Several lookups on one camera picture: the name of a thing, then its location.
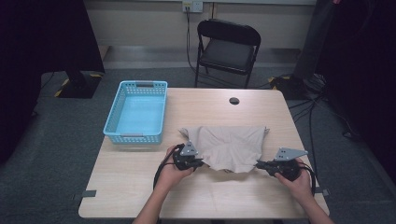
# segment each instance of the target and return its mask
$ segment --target blue plastic basket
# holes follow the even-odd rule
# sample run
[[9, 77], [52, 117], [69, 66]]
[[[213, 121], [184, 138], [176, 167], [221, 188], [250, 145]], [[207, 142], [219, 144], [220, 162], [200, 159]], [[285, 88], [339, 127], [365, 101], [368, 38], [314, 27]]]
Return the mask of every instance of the blue plastic basket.
[[167, 82], [122, 81], [103, 133], [113, 144], [160, 144]]

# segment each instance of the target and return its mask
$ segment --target electrical outlet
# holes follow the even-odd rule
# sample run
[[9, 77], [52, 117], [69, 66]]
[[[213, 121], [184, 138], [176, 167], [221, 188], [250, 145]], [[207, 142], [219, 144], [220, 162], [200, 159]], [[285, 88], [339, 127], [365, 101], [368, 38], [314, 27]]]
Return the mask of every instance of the electrical outlet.
[[204, 11], [204, 2], [185, 0], [181, 3], [181, 10], [186, 12], [187, 8], [190, 12], [202, 13]]
[[181, 10], [183, 12], [187, 11], [187, 7], [190, 9], [190, 12], [192, 11], [192, 0], [191, 1], [182, 1], [181, 2]]
[[192, 2], [192, 12], [203, 12], [204, 3], [201, 1]]

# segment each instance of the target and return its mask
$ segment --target wooden table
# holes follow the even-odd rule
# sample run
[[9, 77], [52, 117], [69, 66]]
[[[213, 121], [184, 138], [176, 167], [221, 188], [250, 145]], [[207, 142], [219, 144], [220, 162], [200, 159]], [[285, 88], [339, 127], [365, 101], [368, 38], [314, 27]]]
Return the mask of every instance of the wooden table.
[[[231, 97], [239, 105], [229, 103]], [[105, 137], [79, 214], [85, 218], [136, 217], [150, 193], [154, 174], [172, 145], [187, 139], [178, 129], [187, 126], [266, 125], [262, 160], [272, 160], [280, 147], [303, 150], [280, 91], [168, 89], [163, 141], [152, 149], [113, 145]], [[309, 164], [307, 157], [303, 161]], [[319, 205], [329, 213], [322, 194]], [[305, 218], [288, 189], [264, 170], [247, 174], [214, 171], [207, 166], [182, 180], [166, 198], [161, 218]]]

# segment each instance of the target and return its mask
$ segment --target towel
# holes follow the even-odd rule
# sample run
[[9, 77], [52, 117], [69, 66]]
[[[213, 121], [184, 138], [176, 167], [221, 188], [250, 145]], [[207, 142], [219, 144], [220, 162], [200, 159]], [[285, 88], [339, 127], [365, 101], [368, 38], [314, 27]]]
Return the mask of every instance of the towel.
[[265, 126], [198, 126], [179, 130], [198, 150], [198, 158], [214, 170], [251, 171], [262, 156]]

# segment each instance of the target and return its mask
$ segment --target chair backrest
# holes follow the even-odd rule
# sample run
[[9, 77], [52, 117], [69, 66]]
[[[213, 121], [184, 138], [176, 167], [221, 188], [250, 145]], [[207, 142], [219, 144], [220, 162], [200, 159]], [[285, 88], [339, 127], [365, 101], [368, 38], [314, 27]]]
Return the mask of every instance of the chair backrest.
[[230, 21], [209, 19], [198, 24], [198, 36], [230, 41], [238, 44], [259, 46], [262, 42], [260, 34], [252, 27]]

